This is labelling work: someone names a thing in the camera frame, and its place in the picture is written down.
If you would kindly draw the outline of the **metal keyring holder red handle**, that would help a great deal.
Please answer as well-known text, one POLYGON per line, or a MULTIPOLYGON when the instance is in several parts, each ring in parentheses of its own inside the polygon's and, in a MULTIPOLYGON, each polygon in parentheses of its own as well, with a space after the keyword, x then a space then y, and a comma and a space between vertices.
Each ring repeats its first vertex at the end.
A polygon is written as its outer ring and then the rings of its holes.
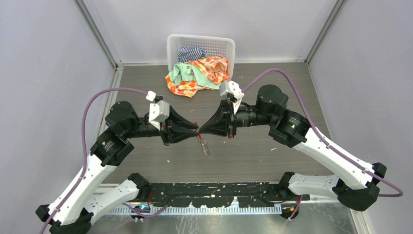
POLYGON ((199 127, 196 129, 196 132, 198 133, 197 138, 198 138, 198 141, 200 143, 200 147, 201 147, 203 155, 204 156, 210 156, 210 151, 209 151, 209 148, 208 148, 208 145, 207 145, 207 141, 204 140, 203 136, 199 133, 199 127))

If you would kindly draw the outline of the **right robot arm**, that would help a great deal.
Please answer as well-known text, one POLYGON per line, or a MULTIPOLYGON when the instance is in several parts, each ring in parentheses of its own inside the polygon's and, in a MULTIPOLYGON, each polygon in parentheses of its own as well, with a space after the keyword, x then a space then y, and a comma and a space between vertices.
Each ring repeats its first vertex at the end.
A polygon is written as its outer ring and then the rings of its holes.
POLYGON ((242 102, 241 90, 232 81, 220 86, 220 94, 223 99, 219 108, 200 128, 200 133, 232 138, 238 128, 267 125, 268 134, 276 142, 305 153, 332 172, 327 176, 284 173, 278 183, 282 199, 291 200, 299 195, 333 197, 356 211, 364 211, 377 201, 378 183, 385 176, 386 166, 355 156, 343 158, 337 153, 338 146, 317 134, 307 118, 287 109, 288 96, 279 87, 262 86, 254 105, 242 102))

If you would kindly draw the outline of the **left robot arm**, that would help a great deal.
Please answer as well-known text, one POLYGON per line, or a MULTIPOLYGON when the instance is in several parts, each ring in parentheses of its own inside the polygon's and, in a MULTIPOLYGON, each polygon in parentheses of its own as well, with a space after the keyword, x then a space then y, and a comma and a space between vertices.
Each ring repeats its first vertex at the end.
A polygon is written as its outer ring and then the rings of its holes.
POLYGON ((118 102, 111 107, 105 121, 107 129, 91 147, 77 176, 53 203, 36 210, 52 234, 85 234, 111 209, 133 199, 143 202, 149 198, 150 183, 138 173, 93 197, 101 182, 133 151, 132 138, 160 137, 165 145, 170 145, 198 136, 198 126, 163 100, 152 103, 143 117, 137 115, 129 102, 118 102))

